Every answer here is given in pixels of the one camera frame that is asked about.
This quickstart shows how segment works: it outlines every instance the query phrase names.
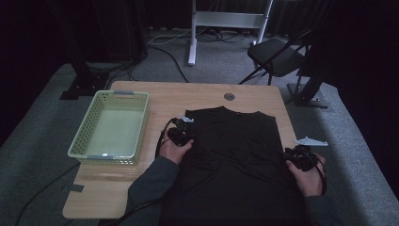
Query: shirt sleeve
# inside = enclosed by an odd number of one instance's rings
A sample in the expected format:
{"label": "shirt sleeve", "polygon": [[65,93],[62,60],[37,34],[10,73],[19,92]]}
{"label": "shirt sleeve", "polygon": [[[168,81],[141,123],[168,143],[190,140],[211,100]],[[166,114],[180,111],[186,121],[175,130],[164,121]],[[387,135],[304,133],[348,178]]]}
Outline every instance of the shirt sleeve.
{"label": "shirt sleeve", "polygon": [[329,196],[310,196],[305,198],[308,217],[312,226],[341,226],[334,200]]}
{"label": "shirt sleeve", "polygon": [[[173,186],[179,166],[169,159],[158,156],[146,171],[129,187],[126,213],[134,207],[161,199]],[[161,215],[161,203],[155,203],[138,210],[121,225],[156,226]]]}

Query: black t-shirt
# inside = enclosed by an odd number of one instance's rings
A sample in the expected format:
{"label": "black t-shirt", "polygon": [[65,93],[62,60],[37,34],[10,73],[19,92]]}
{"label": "black t-shirt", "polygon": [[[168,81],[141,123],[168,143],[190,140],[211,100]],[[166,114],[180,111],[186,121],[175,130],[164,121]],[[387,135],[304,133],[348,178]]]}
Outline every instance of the black t-shirt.
{"label": "black t-shirt", "polygon": [[161,225],[306,224],[274,117],[224,106],[185,116],[195,142],[163,200]]}

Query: basket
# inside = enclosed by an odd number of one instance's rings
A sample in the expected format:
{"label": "basket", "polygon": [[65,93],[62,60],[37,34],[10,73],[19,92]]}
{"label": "basket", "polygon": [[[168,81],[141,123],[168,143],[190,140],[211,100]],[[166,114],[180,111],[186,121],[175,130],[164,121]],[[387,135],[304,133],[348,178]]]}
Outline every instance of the basket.
{"label": "basket", "polygon": [[148,100],[147,92],[97,91],[68,156],[82,163],[136,165]]}

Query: black chair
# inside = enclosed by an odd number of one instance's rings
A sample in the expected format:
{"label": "black chair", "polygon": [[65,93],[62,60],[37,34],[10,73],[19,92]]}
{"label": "black chair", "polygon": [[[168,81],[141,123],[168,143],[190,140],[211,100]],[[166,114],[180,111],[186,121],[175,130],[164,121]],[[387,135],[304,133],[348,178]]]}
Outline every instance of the black chair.
{"label": "black chair", "polygon": [[[299,69],[305,64],[305,55],[301,55],[298,51],[305,48],[305,53],[309,50],[311,45],[310,41],[311,29],[306,29],[293,36],[287,42],[279,39],[270,39],[259,44],[249,47],[247,54],[252,58],[259,67],[250,75],[244,78],[239,85],[247,82],[248,80],[258,77],[256,73],[261,69],[265,72],[260,76],[269,74],[268,85],[272,83],[273,76],[283,77]],[[297,92],[301,76],[298,77],[295,93]]]}

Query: white metal frame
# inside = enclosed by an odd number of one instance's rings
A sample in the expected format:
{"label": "white metal frame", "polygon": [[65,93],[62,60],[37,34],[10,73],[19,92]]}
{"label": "white metal frame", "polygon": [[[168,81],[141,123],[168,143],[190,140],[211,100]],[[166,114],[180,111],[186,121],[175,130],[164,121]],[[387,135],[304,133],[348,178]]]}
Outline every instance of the white metal frame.
{"label": "white metal frame", "polygon": [[257,44],[262,41],[263,33],[266,29],[272,5],[273,5],[273,0],[269,0],[266,5],[264,14],[196,11],[196,0],[193,0],[193,11],[191,17],[192,18],[191,42],[190,42],[190,55],[188,59],[188,65],[194,66],[196,64],[196,52],[197,52],[196,27],[198,25],[238,27],[238,28],[259,28],[260,30],[259,30],[258,39],[256,40],[256,42],[254,42],[254,44]]}

